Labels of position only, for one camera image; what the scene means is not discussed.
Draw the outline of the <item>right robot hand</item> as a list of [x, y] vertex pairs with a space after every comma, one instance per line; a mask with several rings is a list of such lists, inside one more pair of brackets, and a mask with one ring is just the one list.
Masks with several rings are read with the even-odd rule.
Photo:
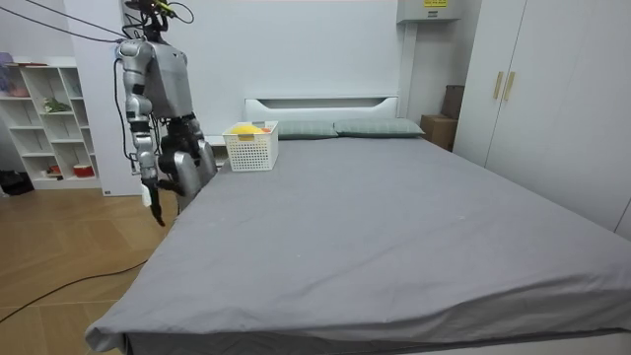
[[141, 183], [143, 205], [150, 209], [155, 221], [161, 227], [165, 227], [166, 224], [162, 216], [162, 206], [160, 203], [158, 181], [154, 178], [142, 178]]

